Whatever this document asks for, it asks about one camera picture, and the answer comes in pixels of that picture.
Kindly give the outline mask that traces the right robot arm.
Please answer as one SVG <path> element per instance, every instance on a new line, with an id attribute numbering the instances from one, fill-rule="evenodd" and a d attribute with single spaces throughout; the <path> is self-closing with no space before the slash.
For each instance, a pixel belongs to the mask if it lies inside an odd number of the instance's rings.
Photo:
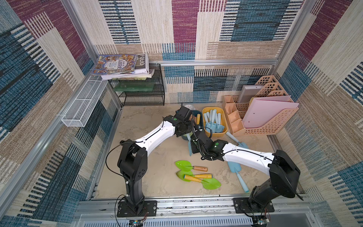
<path id="1" fill-rule="evenodd" d="M 269 176 L 268 180 L 252 189 L 247 201 L 251 211 L 264 211 L 270 202 L 279 196 L 286 198 L 297 196 L 303 199 L 296 191 L 301 172 L 286 152 L 282 150 L 274 153 L 259 152 L 238 147 L 224 140 L 213 141 L 205 132 L 198 130 L 194 121 L 191 121 L 191 127 L 192 138 L 202 159 L 235 162 Z"/>

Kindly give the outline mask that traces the dark teal storage box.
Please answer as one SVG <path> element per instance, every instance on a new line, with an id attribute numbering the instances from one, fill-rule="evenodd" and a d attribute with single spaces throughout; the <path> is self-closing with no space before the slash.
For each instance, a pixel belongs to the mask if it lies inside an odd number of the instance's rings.
<path id="1" fill-rule="evenodd" d="M 195 123 L 199 122 L 199 124 L 198 124 L 199 129 L 202 129 L 202 127 L 203 127 L 202 112 L 200 112 L 198 110 L 192 110 L 192 115 L 193 115 L 193 119 L 194 119 Z M 192 135 L 193 135 L 192 132 L 190 132 L 189 134 L 182 135 L 181 137 L 183 140 L 188 141 L 188 136 L 191 138 Z"/>

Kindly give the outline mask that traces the white book stack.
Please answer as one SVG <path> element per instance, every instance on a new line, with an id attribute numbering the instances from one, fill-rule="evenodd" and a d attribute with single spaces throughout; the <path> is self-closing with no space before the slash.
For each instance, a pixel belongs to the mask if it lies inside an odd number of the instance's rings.
<path id="1" fill-rule="evenodd" d="M 148 54 L 137 54 L 137 56 L 138 56 L 138 58 L 137 58 L 135 70 L 133 73 L 109 74 L 109 75 L 99 75 L 99 76 L 102 78 L 102 80 L 110 80 L 110 79 L 146 80 L 148 78 L 151 78 L 155 73 L 155 69 L 152 69 L 149 66 Z"/>

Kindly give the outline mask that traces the pink file folder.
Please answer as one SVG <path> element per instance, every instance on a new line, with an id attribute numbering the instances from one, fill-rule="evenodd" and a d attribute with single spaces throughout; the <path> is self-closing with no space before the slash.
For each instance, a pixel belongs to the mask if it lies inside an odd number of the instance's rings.
<path id="1" fill-rule="evenodd" d="M 290 96 L 256 97 L 252 100 L 242 120 L 245 128 L 259 128 L 285 109 L 294 109 L 298 103 Z"/>

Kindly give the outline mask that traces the yellow storage box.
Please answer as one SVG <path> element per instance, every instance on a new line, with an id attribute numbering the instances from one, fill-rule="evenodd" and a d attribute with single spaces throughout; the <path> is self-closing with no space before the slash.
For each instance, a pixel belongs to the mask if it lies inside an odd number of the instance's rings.
<path id="1" fill-rule="evenodd" d="M 205 131 L 205 133 L 208 135 L 208 136 L 210 136 L 210 135 L 212 135 L 212 136 L 215 136 L 215 137 L 222 137 L 224 134 L 226 134 L 226 132 L 228 131 L 228 125 L 227 125 L 227 121 L 226 121 L 226 117 L 225 117 L 225 113 L 224 113 L 224 111 L 223 111 L 223 109 L 222 108 L 219 108 L 219 107 L 205 107 L 204 109 L 203 109 L 203 111 L 202 111 L 202 115 L 204 114 L 204 113 L 209 113 L 211 110 L 213 110 L 213 109 L 216 109 L 217 110 L 217 113 L 221 113 L 222 114 L 222 120 L 221 120 L 221 123 L 222 123 L 222 125 L 225 127 L 224 128 L 224 130 L 223 130 L 223 132 L 222 133 L 216 133 L 216 128 L 215 128 L 215 130 L 213 131 L 213 133 L 209 133 L 209 132 L 207 132 L 207 130 L 206 130 L 206 123 L 205 123 L 205 120 L 204 120 L 204 116 L 203 116 L 203 126 L 204 126 L 204 131 Z"/>

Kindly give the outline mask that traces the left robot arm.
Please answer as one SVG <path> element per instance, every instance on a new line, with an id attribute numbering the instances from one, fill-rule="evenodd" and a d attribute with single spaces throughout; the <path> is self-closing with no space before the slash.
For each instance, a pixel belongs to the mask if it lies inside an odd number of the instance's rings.
<path id="1" fill-rule="evenodd" d="M 192 110 L 181 106 L 175 115 L 164 117 L 160 125 L 145 136 L 122 143 L 117 166 L 126 183 L 125 202 L 133 214 L 141 215 L 144 209 L 142 178 L 147 171 L 148 156 L 166 139 L 192 132 L 191 116 Z"/>

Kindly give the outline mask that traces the small white alarm clock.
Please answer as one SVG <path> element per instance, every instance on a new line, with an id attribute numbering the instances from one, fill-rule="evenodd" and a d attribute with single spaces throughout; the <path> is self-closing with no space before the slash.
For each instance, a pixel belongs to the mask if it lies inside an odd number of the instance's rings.
<path id="1" fill-rule="evenodd" d="M 186 105 L 183 105 L 183 106 L 190 109 L 190 110 L 196 110 L 195 106 L 193 106 L 191 104 L 186 104 Z"/>

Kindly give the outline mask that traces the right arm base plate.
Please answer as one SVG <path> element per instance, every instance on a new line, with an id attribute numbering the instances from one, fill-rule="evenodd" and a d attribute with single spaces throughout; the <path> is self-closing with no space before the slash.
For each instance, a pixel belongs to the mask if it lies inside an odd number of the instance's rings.
<path id="1" fill-rule="evenodd" d="M 265 212 L 274 212 L 275 209 L 273 207 L 272 202 L 270 201 L 267 205 L 259 205 L 254 202 L 249 202 L 248 198 L 244 197 L 236 197 L 232 199 L 233 206 L 236 213 L 265 213 Z"/>

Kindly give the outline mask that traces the grey folder in organizer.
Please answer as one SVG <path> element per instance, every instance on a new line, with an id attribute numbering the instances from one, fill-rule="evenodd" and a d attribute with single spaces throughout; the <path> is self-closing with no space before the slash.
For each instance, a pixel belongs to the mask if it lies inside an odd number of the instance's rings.
<path id="1" fill-rule="evenodd" d="M 263 85 L 246 85 L 242 88 L 237 103 L 247 103 L 263 88 Z"/>

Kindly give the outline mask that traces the green mat on shelf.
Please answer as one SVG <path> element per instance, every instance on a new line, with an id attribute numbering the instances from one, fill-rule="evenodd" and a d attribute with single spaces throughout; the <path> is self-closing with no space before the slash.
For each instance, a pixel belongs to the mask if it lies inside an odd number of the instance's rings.
<path id="1" fill-rule="evenodd" d="M 116 92 L 143 92 L 152 91 L 154 85 L 146 82 L 120 82 L 113 89 Z"/>

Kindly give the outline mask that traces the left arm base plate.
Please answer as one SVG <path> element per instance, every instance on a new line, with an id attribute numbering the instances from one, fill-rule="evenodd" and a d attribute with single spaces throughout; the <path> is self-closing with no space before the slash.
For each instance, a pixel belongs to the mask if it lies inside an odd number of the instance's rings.
<path id="1" fill-rule="evenodd" d="M 157 201 L 144 201 L 136 205 L 131 206 L 128 201 L 120 201 L 116 205 L 116 216 L 118 218 L 126 217 L 155 217 L 157 214 Z"/>

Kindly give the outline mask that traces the pink plastic file organizer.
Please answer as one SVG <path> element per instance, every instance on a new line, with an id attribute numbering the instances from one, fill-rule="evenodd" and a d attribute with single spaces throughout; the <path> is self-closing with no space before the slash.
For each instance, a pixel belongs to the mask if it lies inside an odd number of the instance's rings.
<path id="1" fill-rule="evenodd" d="M 294 102 L 273 75 L 245 86 L 240 96 L 224 96 L 223 109 L 233 136 L 275 135 L 298 111 Z"/>

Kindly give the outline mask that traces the colourful picture book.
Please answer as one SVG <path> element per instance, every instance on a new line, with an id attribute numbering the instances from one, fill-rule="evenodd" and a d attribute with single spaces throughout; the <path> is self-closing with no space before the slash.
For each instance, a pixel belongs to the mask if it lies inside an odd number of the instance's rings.
<path id="1" fill-rule="evenodd" d="M 137 58 L 135 54 L 99 55 L 91 73 L 94 75 L 133 73 Z"/>

